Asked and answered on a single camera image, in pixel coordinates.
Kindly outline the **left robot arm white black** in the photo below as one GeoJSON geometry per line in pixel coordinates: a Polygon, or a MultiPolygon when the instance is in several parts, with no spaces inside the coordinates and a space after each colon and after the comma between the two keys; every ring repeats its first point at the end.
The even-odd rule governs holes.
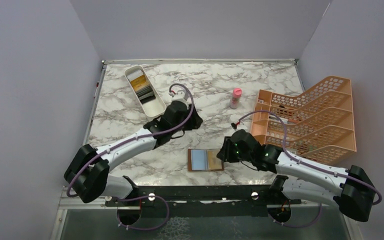
{"type": "Polygon", "coordinates": [[[199,129],[202,123],[194,104],[174,100],[163,115],[147,122],[129,137],[96,148],[83,145],[63,177],[84,203],[112,195],[124,205],[132,205],[137,200],[134,183],[125,176],[113,178],[110,171],[141,153],[166,144],[179,131],[199,129]]]}

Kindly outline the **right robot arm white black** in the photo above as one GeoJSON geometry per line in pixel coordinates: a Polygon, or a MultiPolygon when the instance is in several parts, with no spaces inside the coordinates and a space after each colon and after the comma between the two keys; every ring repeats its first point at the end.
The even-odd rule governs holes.
{"type": "Polygon", "coordinates": [[[223,162],[249,162],[258,171],[277,174],[268,190],[269,199],[308,200],[338,207],[359,222],[370,218],[376,188],[365,170],[352,165],[342,168],[317,163],[273,144],[261,144],[245,130],[226,136],[217,158],[223,162]]]}

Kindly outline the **brown leather card holder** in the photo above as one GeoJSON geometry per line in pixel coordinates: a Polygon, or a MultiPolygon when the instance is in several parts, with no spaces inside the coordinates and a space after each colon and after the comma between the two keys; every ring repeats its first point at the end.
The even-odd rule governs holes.
{"type": "Polygon", "coordinates": [[[224,162],[217,158],[220,149],[188,149],[189,172],[217,172],[224,170],[224,162]]]}

